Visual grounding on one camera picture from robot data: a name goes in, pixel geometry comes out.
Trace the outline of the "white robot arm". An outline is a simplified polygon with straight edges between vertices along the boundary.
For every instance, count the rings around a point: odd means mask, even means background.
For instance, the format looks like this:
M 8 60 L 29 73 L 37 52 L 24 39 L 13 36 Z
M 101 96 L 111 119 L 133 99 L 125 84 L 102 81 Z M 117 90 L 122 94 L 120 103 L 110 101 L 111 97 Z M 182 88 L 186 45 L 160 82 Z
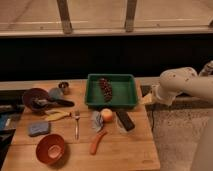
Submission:
M 142 103 L 171 106 L 182 93 L 213 104 L 213 76 L 200 76 L 192 67 L 165 70 L 159 82 L 151 86 L 151 92 L 142 98 Z M 213 116 L 203 130 L 190 171 L 213 171 Z

